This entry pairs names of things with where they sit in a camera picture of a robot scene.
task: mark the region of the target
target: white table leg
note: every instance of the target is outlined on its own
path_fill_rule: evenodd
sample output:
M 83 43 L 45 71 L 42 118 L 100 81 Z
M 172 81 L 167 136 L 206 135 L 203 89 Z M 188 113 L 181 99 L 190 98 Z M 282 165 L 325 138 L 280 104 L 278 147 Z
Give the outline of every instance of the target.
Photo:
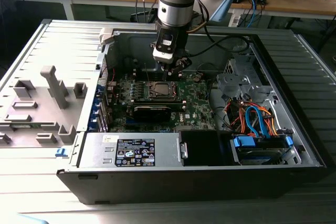
M 240 21 L 240 17 L 244 14 L 244 9 L 233 9 L 229 27 L 237 27 Z
M 73 15 L 73 9 L 72 9 L 72 1 L 71 0 L 63 0 L 62 2 L 63 8 L 65 11 L 65 15 L 67 16 L 68 20 L 75 20 L 75 17 Z

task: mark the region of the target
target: green circuit board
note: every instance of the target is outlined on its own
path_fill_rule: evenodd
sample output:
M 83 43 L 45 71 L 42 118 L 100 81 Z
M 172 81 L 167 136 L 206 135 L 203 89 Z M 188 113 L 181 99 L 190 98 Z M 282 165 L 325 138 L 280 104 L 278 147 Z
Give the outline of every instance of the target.
M 213 130 L 215 122 L 211 115 L 211 107 L 206 100 L 205 80 L 194 80 L 195 74 L 183 75 L 174 82 L 136 81 L 125 76 L 117 80 L 117 102 L 112 103 L 112 124 L 110 132 L 177 132 L 179 130 Z M 155 95 L 162 93 L 151 88 L 160 85 L 167 90 L 170 101 L 155 101 Z M 172 109 L 168 122 L 163 123 L 131 123 L 132 110 L 139 106 L 166 106 Z

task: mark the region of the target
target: power supply label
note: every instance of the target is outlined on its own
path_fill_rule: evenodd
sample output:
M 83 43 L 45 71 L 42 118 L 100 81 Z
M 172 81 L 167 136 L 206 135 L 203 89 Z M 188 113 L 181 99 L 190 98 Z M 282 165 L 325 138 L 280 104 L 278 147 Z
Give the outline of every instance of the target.
M 154 139 L 118 139 L 115 165 L 155 166 Z

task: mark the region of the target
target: side panel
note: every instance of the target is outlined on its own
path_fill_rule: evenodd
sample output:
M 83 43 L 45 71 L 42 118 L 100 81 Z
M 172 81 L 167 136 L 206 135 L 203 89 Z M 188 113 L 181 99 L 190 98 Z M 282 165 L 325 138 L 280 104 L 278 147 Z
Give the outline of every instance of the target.
M 79 201 L 89 205 L 277 198 L 326 175 L 324 168 L 57 173 Z

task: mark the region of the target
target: blue cable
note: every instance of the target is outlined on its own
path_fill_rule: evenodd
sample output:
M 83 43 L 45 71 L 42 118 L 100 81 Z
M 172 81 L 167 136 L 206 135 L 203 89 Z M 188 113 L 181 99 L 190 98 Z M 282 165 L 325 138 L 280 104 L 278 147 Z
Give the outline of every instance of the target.
M 255 13 L 256 13 L 256 8 L 257 8 L 257 6 L 256 6 L 256 2 L 255 2 L 254 0 L 252 0 L 252 3 L 253 3 L 253 14 L 252 14 L 252 18 L 251 18 L 251 20 L 250 20 L 250 23 L 247 25 L 247 27 L 250 27 L 250 25 L 252 24 L 253 19 L 254 19 L 254 15 L 255 15 Z
M 249 111 L 254 109 L 257 114 L 258 114 L 258 117 L 259 117 L 259 125 L 260 125 L 260 129 L 261 129 L 261 133 L 266 137 L 266 138 L 270 138 L 270 135 L 268 134 L 268 131 L 267 131 L 267 128 L 265 127 L 264 125 L 264 120 L 263 120 L 263 117 L 262 117 L 262 113 L 261 111 L 255 107 L 255 106 L 250 106 L 247 108 L 246 110 L 246 113 L 245 113 L 245 119 L 246 119 L 246 125 L 247 127 L 250 128 L 250 130 L 256 134 L 256 137 L 259 137 L 259 134 L 258 132 L 252 127 L 251 125 L 251 122 L 250 122 L 250 116 L 249 116 Z

